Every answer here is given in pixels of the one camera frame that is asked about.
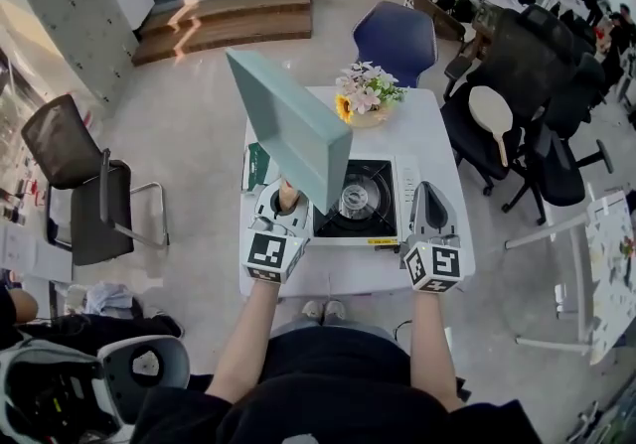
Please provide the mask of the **blue chair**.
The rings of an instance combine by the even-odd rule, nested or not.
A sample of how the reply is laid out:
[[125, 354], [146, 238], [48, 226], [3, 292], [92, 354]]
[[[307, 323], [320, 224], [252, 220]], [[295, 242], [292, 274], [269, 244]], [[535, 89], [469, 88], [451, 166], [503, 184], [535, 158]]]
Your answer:
[[358, 61], [380, 66], [401, 87], [417, 88], [438, 59], [432, 18], [398, 3], [376, 4], [353, 30]]

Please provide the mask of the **grey and white headset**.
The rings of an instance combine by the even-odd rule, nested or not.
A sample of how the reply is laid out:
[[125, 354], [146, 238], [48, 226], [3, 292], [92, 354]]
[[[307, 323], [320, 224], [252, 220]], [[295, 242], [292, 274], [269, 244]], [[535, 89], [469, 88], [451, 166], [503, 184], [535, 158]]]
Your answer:
[[150, 389], [189, 380], [187, 350], [172, 336], [115, 342], [94, 356], [29, 338], [0, 352], [0, 440], [101, 444], [135, 423]]

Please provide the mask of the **white induction cooktop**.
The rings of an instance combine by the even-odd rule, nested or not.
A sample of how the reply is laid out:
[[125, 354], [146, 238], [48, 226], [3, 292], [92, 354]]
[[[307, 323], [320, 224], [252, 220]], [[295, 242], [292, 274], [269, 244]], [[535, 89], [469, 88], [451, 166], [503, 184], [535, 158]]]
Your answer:
[[292, 210], [278, 204], [282, 224], [312, 246], [372, 247], [398, 252], [410, 235], [408, 221], [419, 176], [409, 156], [367, 155], [349, 159], [339, 200], [322, 214], [311, 203], [305, 229], [291, 225]]

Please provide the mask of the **green and white packet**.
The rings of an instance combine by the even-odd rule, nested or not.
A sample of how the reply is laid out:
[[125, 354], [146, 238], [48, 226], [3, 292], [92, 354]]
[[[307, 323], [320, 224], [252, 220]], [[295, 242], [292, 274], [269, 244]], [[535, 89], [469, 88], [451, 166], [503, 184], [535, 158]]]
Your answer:
[[253, 193], [268, 184], [270, 156], [258, 142], [249, 143], [243, 152], [241, 191]]

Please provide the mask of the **square pale green pan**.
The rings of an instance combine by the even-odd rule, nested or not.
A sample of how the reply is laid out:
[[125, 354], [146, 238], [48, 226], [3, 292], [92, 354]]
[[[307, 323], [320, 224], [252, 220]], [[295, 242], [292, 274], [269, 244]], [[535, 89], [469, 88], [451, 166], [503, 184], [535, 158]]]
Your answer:
[[340, 198], [353, 131], [280, 65], [257, 51], [226, 56], [257, 141], [322, 214]]

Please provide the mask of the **person's black shirt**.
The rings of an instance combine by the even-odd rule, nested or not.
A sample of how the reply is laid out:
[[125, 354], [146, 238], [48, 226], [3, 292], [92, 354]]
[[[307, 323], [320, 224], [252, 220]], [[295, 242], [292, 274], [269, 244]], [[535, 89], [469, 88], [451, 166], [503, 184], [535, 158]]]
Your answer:
[[409, 357], [345, 329], [270, 340], [259, 383], [236, 403], [154, 388], [130, 444], [542, 444], [517, 400], [448, 412], [411, 387]]

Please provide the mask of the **person's left forearm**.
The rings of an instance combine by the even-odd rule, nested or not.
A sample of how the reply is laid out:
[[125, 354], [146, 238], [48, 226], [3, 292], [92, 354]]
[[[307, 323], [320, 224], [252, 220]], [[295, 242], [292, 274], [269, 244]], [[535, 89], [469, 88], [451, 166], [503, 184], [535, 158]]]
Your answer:
[[224, 347], [210, 395], [236, 403], [258, 383], [267, 351], [280, 286], [256, 280]]

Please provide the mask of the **flower arrangement with sunflower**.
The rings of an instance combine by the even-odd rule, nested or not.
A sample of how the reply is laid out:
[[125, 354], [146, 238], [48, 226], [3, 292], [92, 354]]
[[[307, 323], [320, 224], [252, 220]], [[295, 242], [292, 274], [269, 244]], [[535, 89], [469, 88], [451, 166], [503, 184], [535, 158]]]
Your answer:
[[353, 63], [336, 79], [336, 113], [351, 127], [371, 128], [387, 121], [406, 89], [381, 66]]

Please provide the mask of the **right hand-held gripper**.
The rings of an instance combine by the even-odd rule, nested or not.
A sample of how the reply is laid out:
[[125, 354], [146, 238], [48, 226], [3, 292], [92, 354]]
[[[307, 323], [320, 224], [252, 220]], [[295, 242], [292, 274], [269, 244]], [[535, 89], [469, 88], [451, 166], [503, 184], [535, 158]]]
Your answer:
[[408, 227], [412, 233], [401, 260], [411, 288], [421, 293], [445, 293], [464, 279], [463, 251], [454, 208], [432, 183], [419, 182], [412, 194]]

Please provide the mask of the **white desk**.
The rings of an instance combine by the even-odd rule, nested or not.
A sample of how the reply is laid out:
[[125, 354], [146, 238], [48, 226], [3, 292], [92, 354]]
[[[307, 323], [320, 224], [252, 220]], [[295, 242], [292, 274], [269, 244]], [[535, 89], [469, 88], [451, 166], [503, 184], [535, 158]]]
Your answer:
[[573, 274], [555, 286], [556, 317], [572, 319], [572, 343], [518, 336], [518, 345], [574, 352], [599, 364], [636, 320], [636, 233], [626, 194], [617, 191], [587, 205], [584, 212], [526, 236], [504, 248], [569, 234]]

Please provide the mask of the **person's right forearm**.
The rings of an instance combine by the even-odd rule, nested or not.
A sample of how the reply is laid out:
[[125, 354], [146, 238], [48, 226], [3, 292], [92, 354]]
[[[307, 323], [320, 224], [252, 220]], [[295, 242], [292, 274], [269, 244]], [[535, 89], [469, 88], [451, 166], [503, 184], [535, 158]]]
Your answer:
[[435, 294], [414, 293], [410, 385], [433, 396], [448, 412], [464, 406], [457, 394], [456, 374], [446, 340], [440, 300]]

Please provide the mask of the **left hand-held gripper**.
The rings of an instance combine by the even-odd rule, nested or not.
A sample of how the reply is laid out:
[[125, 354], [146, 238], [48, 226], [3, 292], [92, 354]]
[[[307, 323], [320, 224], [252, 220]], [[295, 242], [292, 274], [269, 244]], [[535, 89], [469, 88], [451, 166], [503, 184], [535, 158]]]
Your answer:
[[[241, 265], [253, 280], [284, 284], [305, 253], [309, 238], [297, 235], [279, 219], [278, 193], [280, 183], [273, 182], [262, 189], [252, 224], [244, 232]], [[305, 229], [311, 203], [299, 193], [291, 213], [291, 225]]]

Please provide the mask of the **person's grey jeans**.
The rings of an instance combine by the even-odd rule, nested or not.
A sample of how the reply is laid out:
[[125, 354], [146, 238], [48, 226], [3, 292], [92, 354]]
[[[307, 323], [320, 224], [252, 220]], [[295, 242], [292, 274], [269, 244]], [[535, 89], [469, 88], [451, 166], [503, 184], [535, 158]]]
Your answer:
[[271, 339], [274, 339], [287, 333], [315, 327], [326, 329], [345, 329], [349, 331], [366, 333], [387, 340], [394, 345], [399, 346], [398, 341], [394, 339], [388, 331], [378, 326], [372, 326], [347, 319], [336, 319], [335, 321], [329, 321], [327, 324], [323, 324], [321, 321], [309, 318], [304, 314], [301, 314], [289, 323], [281, 325], [278, 328], [272, 330], [269, 337]]

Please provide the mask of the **black high-back office chair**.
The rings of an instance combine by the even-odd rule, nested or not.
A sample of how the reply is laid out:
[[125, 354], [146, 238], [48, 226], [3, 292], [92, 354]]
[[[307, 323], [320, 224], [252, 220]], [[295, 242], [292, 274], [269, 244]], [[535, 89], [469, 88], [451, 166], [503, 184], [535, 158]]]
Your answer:
[[574, 71], [573, 35], [548, 10], [531, 5], [523, 12], [503, 10], [490, 47], [476, 68], [456, 57], [445, 70], [449, 78], [441, 115], [455, 162], [466, 162], [485, 181], [483, 194], [490, 196], [495, 181], [505, 179], [509, 169], [502, 164], [492, 134], [478, 125], [469, 110], [470, 91], [485, 85], [506, 100], [512, 112], [512, 128], [503, 135], [512, 160], [540, 108], [570, 79]]

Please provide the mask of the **wooden steps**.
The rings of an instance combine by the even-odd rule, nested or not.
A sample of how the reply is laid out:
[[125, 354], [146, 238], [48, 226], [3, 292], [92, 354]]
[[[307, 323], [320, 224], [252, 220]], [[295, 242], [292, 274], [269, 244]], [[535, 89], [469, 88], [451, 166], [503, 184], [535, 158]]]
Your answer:
[[312, 0], [193, 0], [148, 18], [132, 63], [311, 36]]

